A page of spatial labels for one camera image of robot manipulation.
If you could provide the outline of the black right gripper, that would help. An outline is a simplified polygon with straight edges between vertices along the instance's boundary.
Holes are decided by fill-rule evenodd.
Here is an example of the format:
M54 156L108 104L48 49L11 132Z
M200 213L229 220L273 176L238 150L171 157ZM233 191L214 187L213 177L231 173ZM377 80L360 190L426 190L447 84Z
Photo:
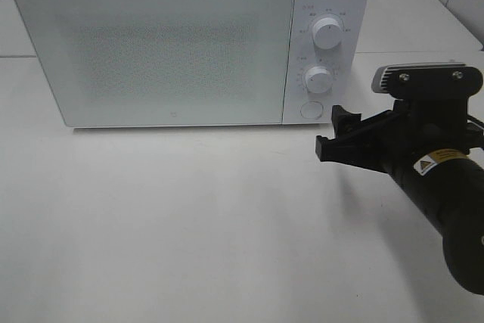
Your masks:
M476 182L466 104L395 104L367 119L337 105L332 117L334 138L315 142L321 162L385 172L398 183Z

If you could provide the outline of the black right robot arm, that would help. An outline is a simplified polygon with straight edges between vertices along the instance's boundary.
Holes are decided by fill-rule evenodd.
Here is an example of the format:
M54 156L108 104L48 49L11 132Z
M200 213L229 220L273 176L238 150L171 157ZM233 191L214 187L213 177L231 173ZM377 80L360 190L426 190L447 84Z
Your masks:
M387 174L442 237L445 263L465 290L483 293L483 168L468 155L483 146L483 124L467 113L452 132L443 117L416 127L409 108L362 119L340 105L332 108L334 138L317 136L321 162Z

